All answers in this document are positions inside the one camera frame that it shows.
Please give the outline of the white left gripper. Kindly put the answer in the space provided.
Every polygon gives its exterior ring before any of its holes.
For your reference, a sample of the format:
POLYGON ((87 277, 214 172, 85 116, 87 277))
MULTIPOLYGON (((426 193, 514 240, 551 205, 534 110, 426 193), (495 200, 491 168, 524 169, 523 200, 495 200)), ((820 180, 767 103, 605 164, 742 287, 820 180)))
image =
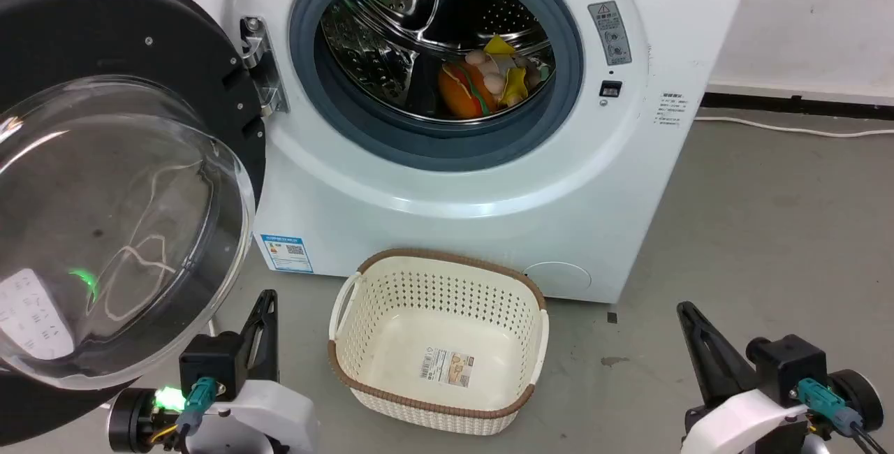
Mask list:
POLYGON ((276 291, 261 291, 242 328, 249 374, 233 401, 185 413, 179 388, 125 388, 108 405, 108 443, 118 453, 316 453, 314 403, 278 383, 276 291))

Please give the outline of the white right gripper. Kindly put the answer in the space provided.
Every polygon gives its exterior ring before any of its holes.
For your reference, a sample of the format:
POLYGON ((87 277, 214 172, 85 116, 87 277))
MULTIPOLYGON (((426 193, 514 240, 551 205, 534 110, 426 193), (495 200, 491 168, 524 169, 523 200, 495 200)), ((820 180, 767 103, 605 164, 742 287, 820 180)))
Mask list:
POLYGON ((872 437, 884 425, 884 404, 859 372, 833 372, 824 385, 802 379, 789 393, 793 406, 785 407, 753 390, 754 368, 693 302, 680 302, 677 316, 703 405, 725 400, 712 411, 691 412, 697 420, 682 453, 830 453, 834 434, 863 453, 884 453, 872 437))

